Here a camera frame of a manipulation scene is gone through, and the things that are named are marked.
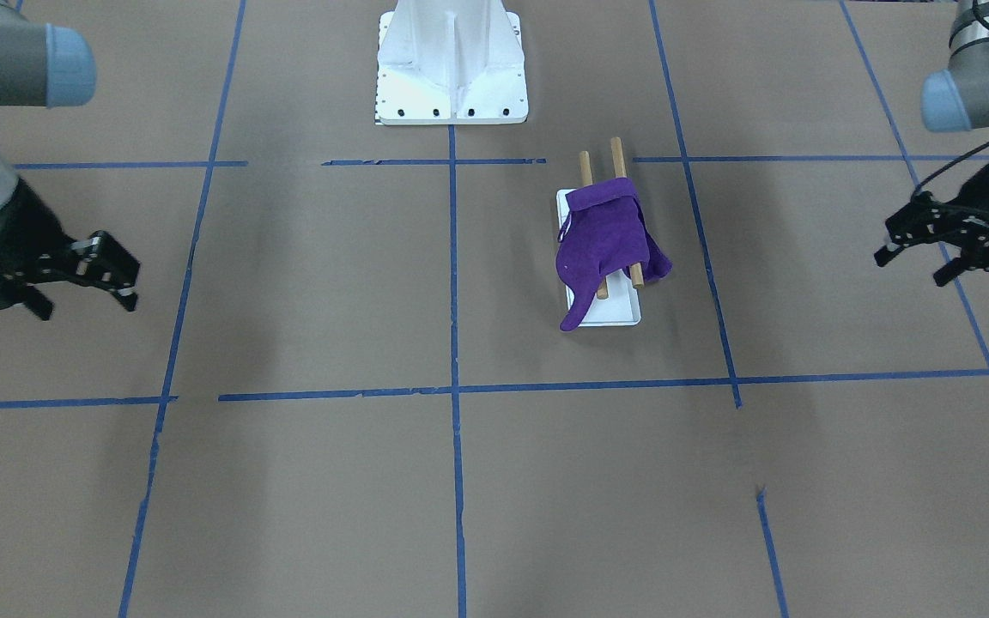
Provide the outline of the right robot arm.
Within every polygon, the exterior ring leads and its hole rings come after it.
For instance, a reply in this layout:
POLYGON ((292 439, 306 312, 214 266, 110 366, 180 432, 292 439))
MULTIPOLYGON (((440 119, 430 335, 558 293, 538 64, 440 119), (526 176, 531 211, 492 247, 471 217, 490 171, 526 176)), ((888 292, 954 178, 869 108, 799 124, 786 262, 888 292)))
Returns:
MULTIPOLYGON (((76 30, 31 22, 0 1, 0 106, 82 106, 97 89, 97 63, 76 30)), ((42 284, 69 282, 137 309, 140 262, 112 234, 76 239, 0 153, 0 310, 24 306, 42 320, 54 304, 42 284)))

